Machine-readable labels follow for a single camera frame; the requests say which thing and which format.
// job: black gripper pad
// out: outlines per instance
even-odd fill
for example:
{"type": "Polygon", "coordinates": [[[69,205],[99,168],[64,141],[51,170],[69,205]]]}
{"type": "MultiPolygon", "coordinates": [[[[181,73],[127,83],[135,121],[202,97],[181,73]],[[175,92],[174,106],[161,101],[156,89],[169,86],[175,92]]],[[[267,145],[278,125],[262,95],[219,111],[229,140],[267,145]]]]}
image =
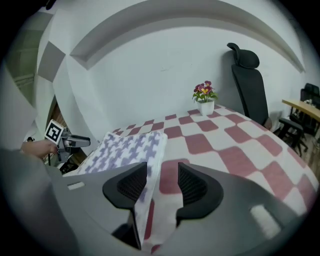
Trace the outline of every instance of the black gripper pad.
{"type": "Polygon", "coordinates": [[[176,212],[176,225],[182,220],[201,219],[214,211],[224,197],[220,183],[188,165],[178,163],[178,185],[183,207],[176,212]]]}
{"type": "Polygon", "coordinates": [[[128,209],[134,214],[134,206],[147,183],[147,162],[107,180],[102,191],[115,207],[128,209]]]}

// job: curved ceiling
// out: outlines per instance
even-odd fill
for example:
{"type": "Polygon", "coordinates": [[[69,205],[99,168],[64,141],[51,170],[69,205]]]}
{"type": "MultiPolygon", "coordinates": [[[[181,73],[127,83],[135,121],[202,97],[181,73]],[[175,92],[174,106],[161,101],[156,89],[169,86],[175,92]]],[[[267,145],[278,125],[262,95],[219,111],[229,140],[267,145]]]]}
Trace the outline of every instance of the curved ceiling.
{"type": "Polygon", "coordinates": [[[210,18],[243,28],[244,30],[242,29],[240,33],[244,32],[273,48],[299,72],[305,70],[303,61],[270,26],[241,8],[212,0],[149,0],[131,5],[108,17],[92,29],[76,45],[70,55],[86,69],[90,69],[106,55],[104,47],[121,35],[152,22],[182,17],[210,18]]]}

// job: towel with purple pattern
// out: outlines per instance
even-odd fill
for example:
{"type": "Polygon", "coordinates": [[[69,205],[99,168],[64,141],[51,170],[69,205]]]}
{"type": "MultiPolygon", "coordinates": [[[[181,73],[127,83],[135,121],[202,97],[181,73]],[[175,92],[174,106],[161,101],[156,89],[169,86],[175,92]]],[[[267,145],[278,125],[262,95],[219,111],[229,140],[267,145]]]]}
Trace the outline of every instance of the towel with purple pattern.
{"type": "Polygon", "coordinates": [[[159,131],[127,137],[107,132],[99,146],[82,164],[65,176],[103,172],[133,163],[147,162],[146,185],[134,206],[135,220],[142,244],[149,207],[161,171],[167,139],[167,135],[159,131]]]}

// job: checkered tablecloth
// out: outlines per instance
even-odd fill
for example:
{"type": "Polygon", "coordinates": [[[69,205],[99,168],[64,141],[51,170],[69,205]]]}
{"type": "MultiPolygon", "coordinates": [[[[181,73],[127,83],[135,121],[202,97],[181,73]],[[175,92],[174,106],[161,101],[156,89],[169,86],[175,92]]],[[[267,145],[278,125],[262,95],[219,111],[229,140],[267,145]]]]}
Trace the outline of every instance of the checkered tablecloth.
{"type": "Polygon", "coordinates": [[[318,181],[306,163],[282,140],[231,109],[213,114],[190,110],[113,131],[120,136],[163,131],[168,141],[148,213],[142,249],[154,252],[176,229],[183,207],[178,162],[209,167],[250,179],[298,215],[312,205],[318,181]]]}

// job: headrest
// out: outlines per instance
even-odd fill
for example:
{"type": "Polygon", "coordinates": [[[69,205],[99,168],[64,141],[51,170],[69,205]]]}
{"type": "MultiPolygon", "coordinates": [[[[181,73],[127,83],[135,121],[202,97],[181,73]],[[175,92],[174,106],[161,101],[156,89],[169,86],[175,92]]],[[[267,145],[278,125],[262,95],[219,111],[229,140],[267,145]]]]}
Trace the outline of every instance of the headrest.
{"type": "Polygon", "coordinates": [[[239,46],[233,42],[229,42],[226,46],[234,51],[234,61],[237,66],[246,69],[255,69],[259,67],[259,58],[253,51],[241,50],[239,46]]]}

